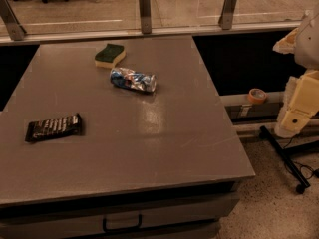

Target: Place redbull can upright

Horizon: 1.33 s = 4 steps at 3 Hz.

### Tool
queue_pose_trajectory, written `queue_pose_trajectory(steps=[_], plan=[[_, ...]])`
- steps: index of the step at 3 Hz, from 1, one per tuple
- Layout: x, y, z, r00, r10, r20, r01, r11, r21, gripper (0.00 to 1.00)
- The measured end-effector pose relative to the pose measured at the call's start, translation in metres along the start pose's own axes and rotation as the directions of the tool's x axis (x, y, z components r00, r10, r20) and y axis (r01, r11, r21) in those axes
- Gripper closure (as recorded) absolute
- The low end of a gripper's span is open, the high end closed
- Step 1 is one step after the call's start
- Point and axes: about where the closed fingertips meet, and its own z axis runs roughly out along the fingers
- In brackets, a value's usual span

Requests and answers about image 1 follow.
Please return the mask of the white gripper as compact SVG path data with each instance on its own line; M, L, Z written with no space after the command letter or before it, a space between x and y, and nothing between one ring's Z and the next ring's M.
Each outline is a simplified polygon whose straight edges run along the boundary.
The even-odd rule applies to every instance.
M294 54L298 28L289 32L273 46L280 54ZM299 134L319 111L319 72L307 70L299 79L290 77L283 95L283 106L279 111L275 134L290 138Z

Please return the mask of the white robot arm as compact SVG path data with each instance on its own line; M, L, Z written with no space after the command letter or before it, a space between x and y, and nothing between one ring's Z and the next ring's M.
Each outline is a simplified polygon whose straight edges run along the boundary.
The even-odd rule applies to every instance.
M308 12L301 25L277 41L273 50L293 54L295 62L306 69L299 78L289 77L274 129L276 135L290 138L299 134L319 111L318 13Z

